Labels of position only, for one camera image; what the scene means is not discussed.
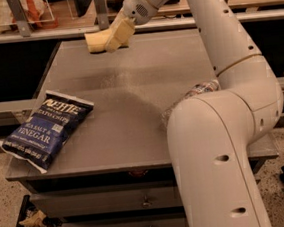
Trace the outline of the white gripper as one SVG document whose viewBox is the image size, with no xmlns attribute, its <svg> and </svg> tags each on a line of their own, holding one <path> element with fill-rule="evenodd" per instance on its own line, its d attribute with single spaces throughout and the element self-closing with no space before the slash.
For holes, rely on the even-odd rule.
<svg viewBox="0 0 284 227">
<path fill-rule="evenodd" d="M 128 42 L 135 32 L 134 22 L 137 25 L 146 24 L 157 13 L 157 8 L 148 0 L 124 0 L 122 5 L 123 10 L 118 12 L 110 24 L 111 33 L 105 44 L 107 52 L 115 52 Z"/>
</svg>

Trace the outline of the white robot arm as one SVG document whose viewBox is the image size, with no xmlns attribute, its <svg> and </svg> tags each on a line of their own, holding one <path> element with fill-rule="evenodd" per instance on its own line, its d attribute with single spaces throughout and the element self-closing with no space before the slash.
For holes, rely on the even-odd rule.
<svg viewBox="0 0 284 227">
<path fill-rule="evenodd" d="M 121 15 L 145 24 L 168 0 L 124 0 Z M 167 139 L 189 227 L 271 227 L 247 155 L 279 120 L 283 92 L 225 0 L 187 0 L 214 73 L 213 93 L 178 103 Z"/>
</svg>

